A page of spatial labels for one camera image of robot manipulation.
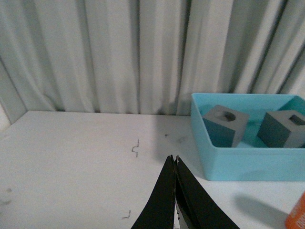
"gray block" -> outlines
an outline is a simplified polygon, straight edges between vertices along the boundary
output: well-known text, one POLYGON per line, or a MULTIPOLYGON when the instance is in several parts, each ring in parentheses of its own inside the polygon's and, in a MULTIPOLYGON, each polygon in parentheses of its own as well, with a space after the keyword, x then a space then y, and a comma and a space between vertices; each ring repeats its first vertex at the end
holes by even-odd
POLYGON ((249 115, 216 105, 203 116, 211 142, 216 147, 236 147, 244 136, 249 115))
POLYGON ((257 136, 268 147, 302 147, 305 144, 305 116, 294 110, 267 112, 257 136))

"table surface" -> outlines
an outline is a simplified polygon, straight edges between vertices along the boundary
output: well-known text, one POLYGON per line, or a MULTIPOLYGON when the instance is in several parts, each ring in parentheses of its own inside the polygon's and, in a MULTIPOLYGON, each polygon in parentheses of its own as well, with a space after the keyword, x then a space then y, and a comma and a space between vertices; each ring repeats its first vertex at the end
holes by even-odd
POLYGON ((0 228, 129 229, 170 154, 241 229, 284 229, 305 190, 207 181, 188 116, 30 111, 0 134, 0 228))

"blue container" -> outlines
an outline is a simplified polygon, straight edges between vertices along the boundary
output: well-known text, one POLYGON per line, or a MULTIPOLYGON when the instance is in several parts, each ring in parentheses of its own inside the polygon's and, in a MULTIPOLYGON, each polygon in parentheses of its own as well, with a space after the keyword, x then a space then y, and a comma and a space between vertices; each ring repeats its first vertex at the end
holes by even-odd
POLYGON ((257 132, 267 111, 296 110, 305 101, 285 94, 193 94, 191 122, 204 175, 213 181, 305 181, 305 148, 268 148, 257 132), (216 105, 250 115, 236 148, 213 146, 202 116, 216 105))

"curtain fold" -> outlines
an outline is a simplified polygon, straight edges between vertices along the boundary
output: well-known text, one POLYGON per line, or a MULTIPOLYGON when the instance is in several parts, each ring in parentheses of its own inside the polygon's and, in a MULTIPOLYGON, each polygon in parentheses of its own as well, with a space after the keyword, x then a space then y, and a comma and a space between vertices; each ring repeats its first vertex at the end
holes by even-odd
POLYGON ((141 114, 176 114, 189 7, 187 0, 140 1, 141 114))
POLYGON ((26 110, 188 115, 194 92, 305 96, 304 1, 0 1, 0 32, 12 123, 26 110))
POLYGON ((6 116, 3 107, 0 104, 0 133, 10 126, 10 121, 6 116))

